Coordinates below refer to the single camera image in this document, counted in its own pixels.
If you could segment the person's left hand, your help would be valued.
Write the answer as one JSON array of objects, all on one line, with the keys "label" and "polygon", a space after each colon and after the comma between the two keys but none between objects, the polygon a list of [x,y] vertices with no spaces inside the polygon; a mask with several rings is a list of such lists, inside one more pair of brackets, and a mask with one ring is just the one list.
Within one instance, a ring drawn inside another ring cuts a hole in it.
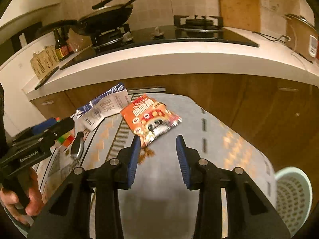
[{"label": "person's left hand", "polygon": [[[27,216],[33,217],[37,216],[41,212],[42,208],[44,207],[44,203],[42,201],[42,194],[38,188],[38,176],[32,167],[30,168],[28,175],[31,185],[26,191],[26,194],[30,201],[25,208],[25,212]],[[20,214],[15,207],[15,205],[20,202],[15,192],[6,188],[1,188],[1,200],[15,220],[27,227],[30,226],[28,223],[29,219],[26,218],[25,215]]]}]

